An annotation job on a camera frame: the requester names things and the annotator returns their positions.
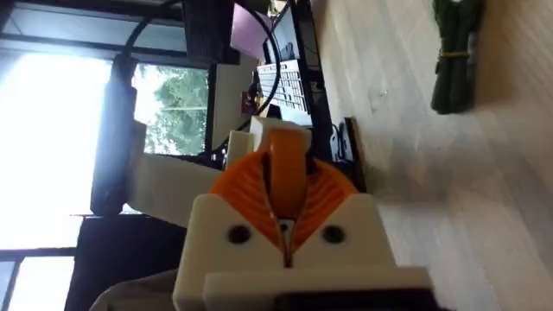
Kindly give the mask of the orange-wedge finger of the left gripper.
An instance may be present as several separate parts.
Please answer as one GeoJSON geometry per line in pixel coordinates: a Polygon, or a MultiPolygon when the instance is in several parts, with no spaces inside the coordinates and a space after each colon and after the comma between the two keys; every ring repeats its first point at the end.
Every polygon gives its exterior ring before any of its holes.
{"type": "Polygon", "coordinates": [[[274,214],[298,218],[307,195],[306,155],[311,132],[289,121],[253,117],[250,133],[253,150],[264,153],[264,181],[274,214]]]}

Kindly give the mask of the bare white finger of the left gripper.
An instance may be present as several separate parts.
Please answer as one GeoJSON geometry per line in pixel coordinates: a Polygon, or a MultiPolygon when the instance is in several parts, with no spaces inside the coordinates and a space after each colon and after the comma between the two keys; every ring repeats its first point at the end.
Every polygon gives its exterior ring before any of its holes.
{"type": "Polygon", "coordinates": [[[226,168],[252,151],[253,135],[250,132],[231,131],[226,151],[226,168]]]}

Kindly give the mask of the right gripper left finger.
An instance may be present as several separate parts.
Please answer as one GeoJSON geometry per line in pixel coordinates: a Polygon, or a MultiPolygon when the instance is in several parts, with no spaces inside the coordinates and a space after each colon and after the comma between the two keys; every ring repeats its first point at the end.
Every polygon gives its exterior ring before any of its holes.
{"type": "Polygon", "coordinates": [[[264,152],[239,159],[194,200],[172,294],[178,310],[271,310],[286,244],[264,152]]]}

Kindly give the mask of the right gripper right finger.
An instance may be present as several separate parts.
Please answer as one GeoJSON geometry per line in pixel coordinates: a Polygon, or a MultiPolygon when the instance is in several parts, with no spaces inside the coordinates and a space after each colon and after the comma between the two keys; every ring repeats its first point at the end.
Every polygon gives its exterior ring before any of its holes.
{"type": "Polygon", "coordinates": [[[306,200],[291,235],[290,259],[295,268],[396,265],[373,197],[319,160],[308,175],[306,200]]]}

